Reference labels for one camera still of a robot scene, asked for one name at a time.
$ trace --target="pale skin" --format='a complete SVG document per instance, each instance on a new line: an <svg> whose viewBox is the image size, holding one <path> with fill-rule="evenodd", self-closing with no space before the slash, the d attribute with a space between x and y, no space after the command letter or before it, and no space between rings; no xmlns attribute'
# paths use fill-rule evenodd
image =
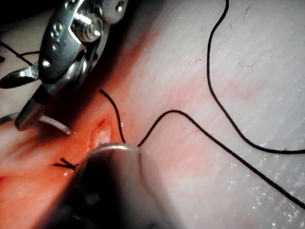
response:
<svg viewBox="0 0 305 229"><path fill-rule="evenodd" d="M73 175L70 169L52 166L60 157L78 163L99 143L121 141L113 107L100 88L116 102L128 143L137 145L164 111L183 110L304 202L305 157L277 156L248 146L208 90L206 47L223 10L223 0L142 2L111 64L98 62L84 86L61 103L61 109L70 106L61 121L73 129L71 136L45 125L25 132L12 123L1 126L1 228L29 228L48 207ZM232 0L213 37L215 93L242 132L261 146L305 148L304 10L302 1ZM50 16L48 12L14 25L0 40L19 53L36 51ZM6 58L0 77L26 66L3 47L0 53ZM35 62L38 56L26 58ZM0 116L20 111L38 85L1 89ZM60 110L54 113L60 119ZM181 116L166 116L142 148L157 163L185 228L305 227L302 208Z"/></svg>

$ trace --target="curved needle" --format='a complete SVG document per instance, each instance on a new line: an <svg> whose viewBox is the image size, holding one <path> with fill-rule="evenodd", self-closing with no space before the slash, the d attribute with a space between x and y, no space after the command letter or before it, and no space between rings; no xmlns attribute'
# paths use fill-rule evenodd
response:
<svg viewBox="0 0 305 229"><path fill-rule="evenodd" d="M19 115L19 113L17 112L17 113L8 114L8 115L0 118L0 125L2 125L4 123L7 123L7 122L10 122L10 121L14 121L17 118L18 115ZM68 127L66 127L64 124L62 124L62 123L60 123L60 122L56 121L55 119L52 119L48 116L43 115L39 119L39 121L50 124L50 125L54 126L55 128L61 130L62 132L64 132L67 135L71 134L71 130Z"/></svg>

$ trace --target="metal instrument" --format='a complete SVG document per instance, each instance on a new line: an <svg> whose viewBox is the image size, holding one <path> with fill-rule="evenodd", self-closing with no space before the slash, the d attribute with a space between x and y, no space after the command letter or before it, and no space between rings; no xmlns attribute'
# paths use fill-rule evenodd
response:
<svg viewBox="0 0 305 229"><path fill-rule="evenodd" d="M102 145L77 165L36 229L180 229L152 158L128 144Z"/></svg>
<svg viewBox="0 0 305 229"><path fill-rule="evenodd" d="M128 0L67 0L51 17L44 33L39 60L9 73L0 88L14 88L41 80L42 84L15 120L22 131L31 127L62 89L79 87L99 60L110 25L125 14Z"/></svg>

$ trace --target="skin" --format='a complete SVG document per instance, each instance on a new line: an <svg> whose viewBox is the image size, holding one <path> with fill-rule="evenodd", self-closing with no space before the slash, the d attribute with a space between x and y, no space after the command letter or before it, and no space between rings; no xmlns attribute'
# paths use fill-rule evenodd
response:
<svg viewBox="0 0 305 229"><path fill-rule="evenodd" d="M53 167L63 156L80 162L100 143L120 142L116 102L128 143L137 145L164 111L180 109L301 201L305 158L248 146L208 90L206 48L224 1L143 1L129 23L114 27L102 57L78 90L47 112L73 129L46 125L18 132L0 127L0 225L29 228L73 175ZM305 3L230 1L211 49L211 80L220 101L254 143L303 149ZM0 40L19 53L39 49L51 13L24 20ZM0 47L0 77L25 63ZM37 55L27 56L31 62ZM39 82L0 90L0 115L19 111ZM185 228L304 228L305 211L205 137L185 118L166 116L142 146L156 162Z"/></svg>

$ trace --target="black suture thread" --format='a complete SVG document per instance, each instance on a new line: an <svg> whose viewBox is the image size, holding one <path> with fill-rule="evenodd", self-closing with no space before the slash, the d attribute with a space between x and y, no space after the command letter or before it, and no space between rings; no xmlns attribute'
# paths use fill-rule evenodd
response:
<svg viewBox="0 0 305 229"><path fill-rule="evenodd" d="M103 95L105 95L107 97L107 99L110 99L111 104L113 105L114 109L116 110L116 116L118 119L118 122L121 123L121 119L119 116L119 112L117 111L117 107L114 103L114 101L110 98L110 96L104 92L102 89L100 90L100 93L102 93ZM162 115L160 115L157 120L153 123L152 127L149 129L149 131L147 132L147 134L145 135L145 137L143 138L143 140L138 144L138 147L140 147L145 141L146 139L149 137L149 135L151 134L151 132L154 130L154 128L157 126L157 124L168 114L170 113L176 113L176 114L180 114L182 116L184 116L185 118L187 118L194 126L196 126L205 136L207 136L209 139L211 139L214 143L216 143L218 146L220 146L223 150L225 150L227 153L229 153L231 156L233 156L235 159L237 159L240 163L242 163L244 166L246 166L248 169L250 169L252 172L254 172L255 174L257 174L262 180L264 180L267 184L269 184L270 186L272 186L273 188L275 188L277 191L279 191L280 193L282 193L287 199L291 200L292 202L294 202L295 204L297 204L298 206L300 206L301 208L305 209L305 203L303 203L302 201L298 200L297 198L295 198L294 196L292 196L290 193L288 193L287 191L285 191L285 189L283 189L281 186L279 186L277 183L273 182L271 179L269 179L268 177L266 177L263 173L261 173L260 171L258 171L256 168L254 168L252 165L250 165L248 162L246 162L244 159L242 159L240 156L238 156L236 153L234 153L231 149L229 149L228 147L226 147L223 143L221 143L220 141L218 141L215 137L213 137L211 134L209 134L207 131L205 131L192 117L190 117L187 113L180 111L180 110L169 110L164 112ZM121 134L121 138L123 140L123 142L125 142L124 137L123 137L123 133L122 133L122 128L121 125L119 125L119 130L120 130L120 134Z"/></svg>
<svg viewBox="0 0 305 229"><path fill-rule="evenodd" d="M29 66L32 66L33 64L31 62L29 62L27 59L25 59L23 56L21 56L19 53L17 53L15 50L13 50L10 46L8 46L7 44L0 42L0 45L3 46L4 48L8 49L9 51L11 51L13 54L15 54L18 58L20 58L21 60L23 60L25 63L27 63Z"/></svg>
<svg viewBox="0 0 305 229"><path fill-rule="evenodd" d="M118 125L119 125L119 131L120 131L120 136L121 136L121 139L124 143L126 143L125 141L125 138L124 138L124 135L123 135L123 131L122 131L122 127L121 127L121 118L120 118L120 114L119 114L119 110L118 108L116 107L115 105L115 102L112 100L112 98L105 92L103 91L102 89L100 89L100 93L102 93L108 100L109 102L113 105L114 107L114 110L115 110L115 114L118 118Z"/></svg>
<svg viewBox="0 0 305 229"><path fill-rule="evenodd" d="M39 54L39 51L24 52L24 53L21 53L20 56L26 56L26 55L32 55L32 54Z"/></svg>
<svg viewBox="0 0 305 229"><path fill-rule="evenodd" d="M208 85L209 85L209 90L212 94L213 99L216 101L216 103L218 104L218 106L220 107L220 109L223 111L223 113L225 114L225 116L227 117L227 119L230 121L230 123L232 124L233 128L235 129L235 131L238 133L238 135L250 146L252 146L255 149L267 152L267 153L272 153L272 154L285 154L285 155L292 155L292 154L304 154L305 153L305 149L301 149L301 150L277 150L277 149L268 149L265 147L261 147L253 142L251 142L248 138L246 138L243 133L240 131L240 129L238 128L238 126L236 125L236 123L233 121L233 118L231 118L231 116L229 115L229 113L227 112L227 110L224 108L224 106L220 103L219 99L217 98L212 84L211 84L211 77L210 77L210 53L211 53L211 44L212 44L212 38L214 35L214 32L216 31L216 29L218 28L218 26L220 25L220 23L224 20L228 9L229 9L229 0L225 0L225 8L224 8L224 12L221 15L220 19L218 20L218 22L214 25L210 37L209 37L209 41L208 41L208 47L207 47L207 57L206 57L206 75L207 75L207 80L208 80Z"/></svg>
<svg viewBox="0 0 305 229"><path fill-rule="evenodd" d="M75 168L76 168L76 166L78 165L78 164L72 164L72 163L70 163L69 161L67 161L65 158L61 158L61 161L63 162L63 163L65 163L65 164L59 164L59 163L55 163L55 164L53 164L54 166L58 166L58 167L65 167L65 168L71 168L71 169L73 169L73 170L75 170Z"/></svg>

